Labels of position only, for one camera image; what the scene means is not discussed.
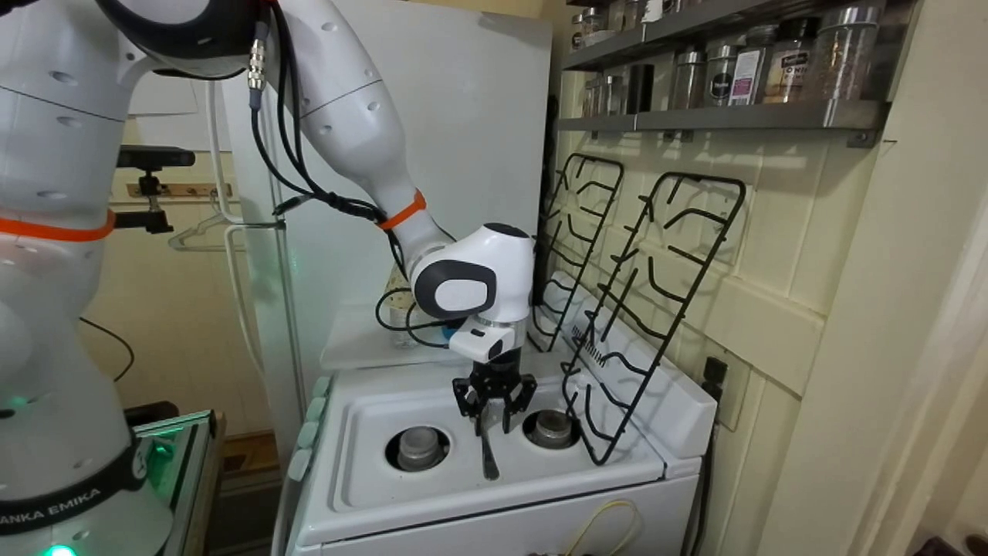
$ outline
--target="orange stripe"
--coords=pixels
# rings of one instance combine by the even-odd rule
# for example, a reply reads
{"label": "orange stripe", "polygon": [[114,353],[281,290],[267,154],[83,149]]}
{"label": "orange stripe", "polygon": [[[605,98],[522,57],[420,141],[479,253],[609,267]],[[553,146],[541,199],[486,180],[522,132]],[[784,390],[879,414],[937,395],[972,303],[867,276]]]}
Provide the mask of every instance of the orange stripe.
{"label": "orange stripe", "polygon": [[424,191],[415,191],[411,204],[401,215],[381,223],[381,228],[393,233],[393,228],[405,226],[405,220],[411,220],[420,209],[426,209],[426,199],[424,199]]}
{"label": "orange stripe", "polygon": [[89,245],[89,242],[109,239],[114,226],[116,226],[114,215],[105,215],[105,223],[100,228],[56,228],[56,226],[40,226],[26,220],[0,220],[0,235]]}

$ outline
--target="shelf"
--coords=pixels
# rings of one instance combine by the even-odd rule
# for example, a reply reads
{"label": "shelf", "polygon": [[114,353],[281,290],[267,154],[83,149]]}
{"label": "shelf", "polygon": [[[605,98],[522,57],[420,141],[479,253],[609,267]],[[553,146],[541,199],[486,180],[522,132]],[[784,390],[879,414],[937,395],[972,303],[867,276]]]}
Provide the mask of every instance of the shelf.
{"label": "shelf", "polygon": [[826,8],[840,8],[840,0],[704,0],[662,21],[575,50],[565,69],[600,70],[609,66],[621,66],[621,62],[633,62],[648,52],[658,52],[667,44],[695,44],[717,35],[747,32],[764,21],[781,21],[781,18],[826,10]]}
{"label": "shelf", "polygon": [[848,146],[874,146],[876,132],[883,129],[885,112],[885,103],[731,106],[616,119],[567,119],[556,126],[591,132],[842,129],[853,132]]}

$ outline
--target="white stove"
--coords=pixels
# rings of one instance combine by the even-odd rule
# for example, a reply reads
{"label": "white stove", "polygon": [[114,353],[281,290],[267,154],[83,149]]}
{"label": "white stove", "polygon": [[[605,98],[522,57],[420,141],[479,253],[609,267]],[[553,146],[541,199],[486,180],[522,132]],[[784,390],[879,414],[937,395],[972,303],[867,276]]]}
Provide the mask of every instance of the white stove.
{"label": "white stove", "polygon": [[[684,373],[658,368],[631,432],[596,466],[578,439],[583,429],[596,441],[586,421],[565,418],[565,360],[567,348],[526,348],[522,373],[533,373],[541,390],[511,432],[490,402],[486,429],[493,463],[450,393],[450,379],[470,373],[467,365],[349,365],[320,379],[286,472],[295,483],[293,500],[281,508],[285,515],[293,513],[286,552],[678,552],[713,402]],[[609,365],[591,365],[579,379],[609,379]],[[596,423],[609,423],[605,409],[591,410]],[[426,439],[426,459],[409,452],[418,439]]]}

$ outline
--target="gas burner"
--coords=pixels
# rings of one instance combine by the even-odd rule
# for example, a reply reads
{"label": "gas burner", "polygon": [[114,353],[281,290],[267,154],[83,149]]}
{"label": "gas burner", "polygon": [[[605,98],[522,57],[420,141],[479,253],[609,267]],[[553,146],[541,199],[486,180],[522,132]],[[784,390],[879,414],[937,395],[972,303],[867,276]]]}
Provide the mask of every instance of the gas burner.
{"label": "gas burner", "polygon": [[411,427],[393,435],[386,446],[382,459],[398,469],[398,472],[424,472],[440,466],[450,452],[450,439],[443,429],[431,427]]}
{"label": "gas burner", "polygon": [[565,452],[579,441],[579,421],[550,409],[528,414],[522,429],[531,446],[548,452]]}

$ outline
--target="stovetop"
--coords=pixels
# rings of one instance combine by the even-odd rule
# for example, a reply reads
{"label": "stovetop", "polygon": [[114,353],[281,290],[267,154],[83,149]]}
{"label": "stovetop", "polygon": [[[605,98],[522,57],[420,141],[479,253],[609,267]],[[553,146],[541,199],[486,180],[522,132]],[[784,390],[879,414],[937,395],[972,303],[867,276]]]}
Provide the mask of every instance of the stovetop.
{"label": "stovetop", "polygon": [[[553,353],[526,353],[522,370],[541,390],[531,409],[503,432],[499,409],[488,409],[488,441],[497,480],[486,477],[477,423],[459,418],[450,379],[467,365],[398,365],[345,370],[334,379],[313,477],[300,498],[295,534],[303,545],[393,531],[450,515],[477,515],[571,494],[664,480],[664,459],[646,435],[627,435],[609,466],[596,466],[579,441],[541,447],[526,435],[533,410],[561,410],[558,365]],[[398,469],[389,446],[405,429],[445,435],[443,463]]]}

